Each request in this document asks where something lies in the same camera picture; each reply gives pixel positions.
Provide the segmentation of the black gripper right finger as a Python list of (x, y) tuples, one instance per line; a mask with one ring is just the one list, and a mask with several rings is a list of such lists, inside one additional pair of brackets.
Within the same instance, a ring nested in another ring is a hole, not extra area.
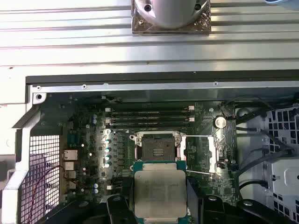
[(232, 206), (216, 195), (205, 194), (195, 178), (188, 178), (187, 206), (194, 224), (283, 224), (284, 217), (263, 204), (239, 200)]

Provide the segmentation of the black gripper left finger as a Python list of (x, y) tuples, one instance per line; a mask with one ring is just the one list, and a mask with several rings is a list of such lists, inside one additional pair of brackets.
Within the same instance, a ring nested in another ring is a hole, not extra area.
[(133, 224), (135, 216), (130, 208), (134, 188), (122, 187), (117, 194), (109, 195), (103, 202), (75, 199), (59, 205), (44, 218), (44, 224)]

